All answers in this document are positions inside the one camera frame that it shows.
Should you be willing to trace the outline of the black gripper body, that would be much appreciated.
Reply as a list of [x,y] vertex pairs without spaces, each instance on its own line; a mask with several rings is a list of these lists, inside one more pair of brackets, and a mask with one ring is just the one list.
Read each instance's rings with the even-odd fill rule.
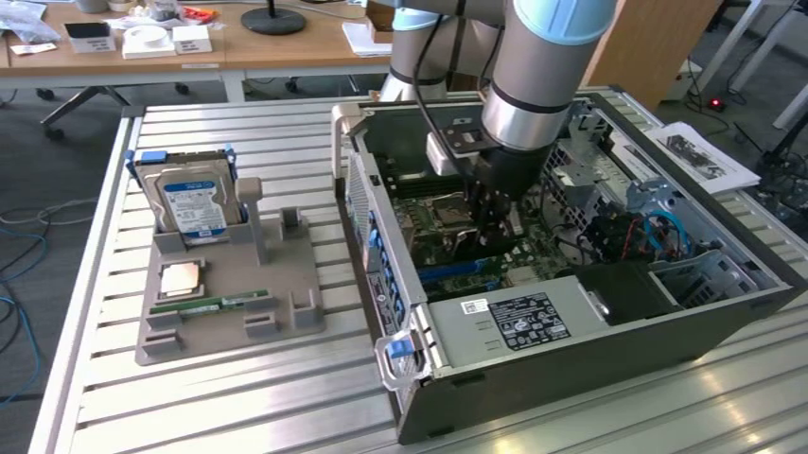
[[478,153],[474,176],[491,193],[518,201],[538,182],[554,146],[519,151],[505,147]]

